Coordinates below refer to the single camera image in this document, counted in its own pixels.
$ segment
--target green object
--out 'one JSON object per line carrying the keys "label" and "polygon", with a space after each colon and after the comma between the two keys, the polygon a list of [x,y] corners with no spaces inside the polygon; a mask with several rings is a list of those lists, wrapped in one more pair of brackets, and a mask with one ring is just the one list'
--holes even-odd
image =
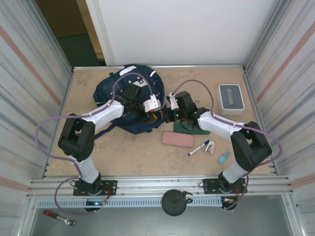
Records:
{"label": "green object", "polygon": [[175,121],[173,123],[173,128],[174,128],[174,132],[181,133],[181,134],[203,134],[203,135],[210,134],[210,131],[192,127],[186,121],[183,121],[183,122]]}

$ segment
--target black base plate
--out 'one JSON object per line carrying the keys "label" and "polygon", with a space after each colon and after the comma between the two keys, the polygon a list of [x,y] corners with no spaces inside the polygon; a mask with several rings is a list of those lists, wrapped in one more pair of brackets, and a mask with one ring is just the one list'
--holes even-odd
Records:
{"label": "black base plate", "polygon": [[239,193],[243,193],[245,190],[245,179],[241,178],[234,183],[233,189],[229,192],[223,192],[219,185],[218,178],[205,178],[203,181],[203,190],[205,194],[236,194],[236,189],[239,189]]}
{"label": "black base plate", "polygon": [[[92,196],[89,193],[82,193],[77,189],[77,184],[79,181],[75,182],[74,185],[74,190],[73,190],[73,195],[74,196]],[[116,195],[116,190],[117,190],[117,181],[116,180],[101,180],[101,185],[102,186],[107,186],[110,188],[111,190],[111,196],[115,196]],[[93,196],[104,196],[105,193],[104,191],[101,189],[97,194],[93,195]]]}

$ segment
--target white wall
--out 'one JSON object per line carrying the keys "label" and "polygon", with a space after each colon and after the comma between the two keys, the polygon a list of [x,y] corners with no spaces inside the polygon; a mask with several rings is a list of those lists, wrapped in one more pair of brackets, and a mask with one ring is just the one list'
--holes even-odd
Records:
{"label": "white wall", "polygon": [[107,65],[245,63],[278,0],[87,0]]}

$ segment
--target black suction cup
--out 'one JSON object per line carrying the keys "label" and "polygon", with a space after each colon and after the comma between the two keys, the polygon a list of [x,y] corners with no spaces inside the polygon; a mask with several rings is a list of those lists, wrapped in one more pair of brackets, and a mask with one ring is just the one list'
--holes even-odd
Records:
{"label": "black suction cup", "polygon": [[186,209],[187,203],[192,202],[191,198],[186,200],[187,194],[192,195],[186,191],[181,192],[176,189],[168,190],[162,198],[162,208],[165,213],[171,216],[182,214]]}

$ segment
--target pink eraser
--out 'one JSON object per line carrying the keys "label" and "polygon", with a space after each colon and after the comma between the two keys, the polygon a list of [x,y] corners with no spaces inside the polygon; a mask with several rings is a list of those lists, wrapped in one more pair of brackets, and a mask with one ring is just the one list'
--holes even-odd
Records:
{"label": "pink eraser", "polygon": [[215,152],[215,144],[212,144],[210,154],[213,154],[214,152]]}
{"label": "pink eraser", "polygon": [[192,148],[194,145],[194,136],[191,134],[164,131],[162,135],[162,143],[177,147]]}

